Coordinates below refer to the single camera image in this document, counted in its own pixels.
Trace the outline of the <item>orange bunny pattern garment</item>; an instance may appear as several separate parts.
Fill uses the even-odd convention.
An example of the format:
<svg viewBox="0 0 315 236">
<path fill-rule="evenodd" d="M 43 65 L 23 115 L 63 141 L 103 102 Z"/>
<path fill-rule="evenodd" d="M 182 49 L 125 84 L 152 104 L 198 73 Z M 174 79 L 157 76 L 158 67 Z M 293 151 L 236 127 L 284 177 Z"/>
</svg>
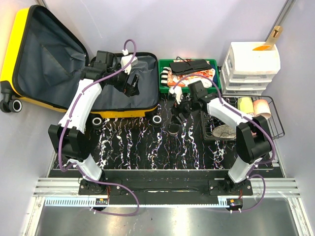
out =
<svg viewBox="0 0 315 236">
<path fill-rule="evenodd" d="M 169 87 L 176 85 L 181 79 L 183 78 L 182 75 L 173 75 L 173 74 L 168 74 L 167 76 L 167 85 Z M 180 87 L 186 87 L 188 85 L 188 80 L 182 80 L 178 86 Z"/>
</svg>

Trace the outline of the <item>black round cap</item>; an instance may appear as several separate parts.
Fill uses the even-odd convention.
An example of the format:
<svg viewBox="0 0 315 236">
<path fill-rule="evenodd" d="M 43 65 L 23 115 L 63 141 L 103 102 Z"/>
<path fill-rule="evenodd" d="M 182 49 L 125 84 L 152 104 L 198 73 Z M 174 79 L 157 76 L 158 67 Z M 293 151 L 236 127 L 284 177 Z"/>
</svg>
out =
<svg viewBox="0 0 315 236">
<path fill-rule="evenodd" d="M 169 126 L 168 126 L 168 133 L 169 133 L 170 135 L 175 136 L 175 135 L 178 134 L 179 129 L 180 129 L 179 124 L 171 123 L 171 124 L 169 124 Z"/>
</svg>

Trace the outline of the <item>black roll-up pouch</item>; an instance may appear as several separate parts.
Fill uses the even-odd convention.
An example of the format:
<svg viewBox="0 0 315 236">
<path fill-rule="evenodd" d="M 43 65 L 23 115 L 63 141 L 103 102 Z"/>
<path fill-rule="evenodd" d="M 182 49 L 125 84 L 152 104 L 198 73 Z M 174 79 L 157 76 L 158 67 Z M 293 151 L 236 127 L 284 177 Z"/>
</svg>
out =
<svg viewBox="0 0 315 236">
<path fill-rule="evenodd" d="M 171 62 L 170 68 L 175 75 L 187 75 L 193 72 L 212 69 L 211 65 L 205 59 Z"/>
</svg>

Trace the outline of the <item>black white striped garment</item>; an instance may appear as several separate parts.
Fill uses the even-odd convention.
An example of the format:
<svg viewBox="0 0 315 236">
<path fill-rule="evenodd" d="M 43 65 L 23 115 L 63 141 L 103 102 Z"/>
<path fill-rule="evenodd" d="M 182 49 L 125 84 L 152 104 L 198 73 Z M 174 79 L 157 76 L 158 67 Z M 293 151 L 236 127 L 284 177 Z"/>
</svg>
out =
<svg viewBox="0 0 315 236">
<path fill-rule="evenodd" d="M 167 81 L 168 81 L 168 73 L 171 71 L 170 67 L 164 67 L 163 70 L 160 73 L 160 83 L 162 86 L 167 87 Z"/>
</svg>

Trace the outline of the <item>yellow Pikachu suitcase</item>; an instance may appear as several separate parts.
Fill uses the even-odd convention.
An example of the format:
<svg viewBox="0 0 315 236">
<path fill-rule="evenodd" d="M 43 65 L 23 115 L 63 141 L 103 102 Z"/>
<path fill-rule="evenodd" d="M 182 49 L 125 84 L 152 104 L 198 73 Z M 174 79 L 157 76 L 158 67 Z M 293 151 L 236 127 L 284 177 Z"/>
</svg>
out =
<svg viewBox="0 0 315 236">
<path fill-rule="evenodd" d="M 151 115 L 159 102 L 158 60 L 137 52 L 129 83 L 139 76 L 140 94 L 127 97 L 106 85 L 93 104 L 91 118 L 132 118 Z M 79 39 L 47 8 L 33 5 L 19 10 L 7 46 L 0 86 L 4 113 L 18 113 L 21 100 L 55 111 L 68 110 L 80 75 L 91 63 Z"/>
</svg>

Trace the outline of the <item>orange white tube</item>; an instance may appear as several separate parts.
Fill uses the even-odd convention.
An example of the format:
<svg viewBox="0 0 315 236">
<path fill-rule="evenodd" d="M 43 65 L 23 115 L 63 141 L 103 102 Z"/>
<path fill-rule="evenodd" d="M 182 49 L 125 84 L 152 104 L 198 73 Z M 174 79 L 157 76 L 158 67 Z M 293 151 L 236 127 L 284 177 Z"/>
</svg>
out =
<svg viewBox="0 0 315 236">
<path fill-rule="evenodd" d="M 272 48 L 271 45 L 261 45 L 253 49 L 253 51 L 266 51 Z"/>
</svg>

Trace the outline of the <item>gold cosmetic bottle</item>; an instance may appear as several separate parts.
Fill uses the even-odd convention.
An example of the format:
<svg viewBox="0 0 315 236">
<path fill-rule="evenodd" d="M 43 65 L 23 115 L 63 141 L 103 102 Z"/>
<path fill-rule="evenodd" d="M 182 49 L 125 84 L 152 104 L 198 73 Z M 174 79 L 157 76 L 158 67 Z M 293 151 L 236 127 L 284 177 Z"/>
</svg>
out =
<svg viewBox="0 0 315 236">
<path fill-rule="evenodd" d="M 267 49 L 271 49 L 276 44 L 282 31 L 283 31 L 282 26 L 274 26 L 265 42 L 265 46 L 268 46 Z"/>
</svg>

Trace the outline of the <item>navy blue garment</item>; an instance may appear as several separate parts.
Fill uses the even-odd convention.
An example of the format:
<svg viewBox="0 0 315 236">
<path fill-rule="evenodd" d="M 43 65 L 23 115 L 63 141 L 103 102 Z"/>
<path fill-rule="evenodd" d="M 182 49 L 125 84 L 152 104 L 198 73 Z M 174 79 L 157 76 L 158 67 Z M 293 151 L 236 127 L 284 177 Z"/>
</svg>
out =
<svg viewBox="0 0 315 236">
<path fill-rule="evenodd" d="M 220 76 L 216 69 L 213 70 L 213 82 L 216 84 L 217 87 L 220 87 Z"/>
</svg>

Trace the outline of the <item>orange floral pattern cloth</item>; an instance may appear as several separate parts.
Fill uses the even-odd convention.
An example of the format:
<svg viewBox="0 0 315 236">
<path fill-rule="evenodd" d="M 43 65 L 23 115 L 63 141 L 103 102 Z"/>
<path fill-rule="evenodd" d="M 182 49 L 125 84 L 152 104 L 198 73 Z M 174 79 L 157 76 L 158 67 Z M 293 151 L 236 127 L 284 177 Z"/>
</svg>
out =
<svg viewBox="0 0 315 236">
<path fill-rule="evenodd" d="M 188 76 L 180 82 L 180 86 L 185 87 L 189 83 L 201 80 L 205 87 L 209 88 L 212 84 L 208 79 L 218 83 L 217 62 L 214 59 L 176 58 L 169 63 L 169 67 L 165 70 L 168 73 L 167 84 L 169 86 L 174 85 L 189 74 L 194 74 L 194 76 Z"/>
</svg>

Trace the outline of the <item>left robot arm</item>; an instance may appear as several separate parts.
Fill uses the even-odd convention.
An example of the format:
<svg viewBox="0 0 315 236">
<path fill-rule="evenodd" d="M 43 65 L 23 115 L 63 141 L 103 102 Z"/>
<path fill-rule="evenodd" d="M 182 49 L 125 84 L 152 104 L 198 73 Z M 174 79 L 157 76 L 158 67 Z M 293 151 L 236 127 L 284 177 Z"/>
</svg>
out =
<svg viewBox="0 0 315 236">
<path fill-rule="evenodd" d="M 70 166 L 83 172 L 81 181 L 83 189 L 89 193 L 100 195 L 108 191 L 105 174 L 94 161 L 85 136 L 86 122 L 93 104 L 106 85 L 112 85 L 127 97 L 139 94 L 138 76 L 128 83 L 133 65 L 137 63 L 136 54 L 123 50 L 123 57 L 118 59 L 113 53 L 98 51 L 95 61 L 82 69 L 76 94 L 63 118 L 57 125 L 50 125 L 48 134 L 58 155 L 62 172 L 69 168 L 63 167 L 61 158 L 66 157 Z"/>
</svg>

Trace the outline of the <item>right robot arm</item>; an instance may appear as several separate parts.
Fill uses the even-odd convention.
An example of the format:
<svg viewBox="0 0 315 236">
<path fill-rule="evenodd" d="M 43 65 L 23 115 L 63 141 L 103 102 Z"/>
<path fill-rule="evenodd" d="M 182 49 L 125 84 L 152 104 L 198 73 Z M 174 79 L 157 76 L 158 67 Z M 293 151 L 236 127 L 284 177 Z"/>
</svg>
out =
<svg viewBox="0 0 315 236">
<path fill-rule="evenodd" d="M 172 117 L 168 133 L 176 135 L 191 112 L 203 111 L 228 125 L 236 133 L 237 158 L 218 188 L 229 195 L 237 194 L 249 179 L 249 174 L 269 152 L 275 148 L 267 119 L 253 117 L 228 104 L 219 92 L 208 93 L 201 81 L 189 84 L 190 96 L 184 98 L 179 86 L 172 86 L 169 93 L 175 98 L 170 109 Z"/>
</svg>

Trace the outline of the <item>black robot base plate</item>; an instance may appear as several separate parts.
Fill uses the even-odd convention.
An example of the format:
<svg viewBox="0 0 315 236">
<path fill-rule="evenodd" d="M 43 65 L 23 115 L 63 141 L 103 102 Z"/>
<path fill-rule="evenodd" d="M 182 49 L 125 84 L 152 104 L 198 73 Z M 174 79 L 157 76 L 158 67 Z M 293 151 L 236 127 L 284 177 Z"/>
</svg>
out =
<svg viewBox="0 0 315 236">
<path fill-rule="evenodd" d="M 249 180 L 233 183 L 226 170 L 106 171 L 111 185 L 81 180 L 79 195 L 97 197 L 97 205 L 218 205 L 220 196 L 251 196 Z"/>
</svg>

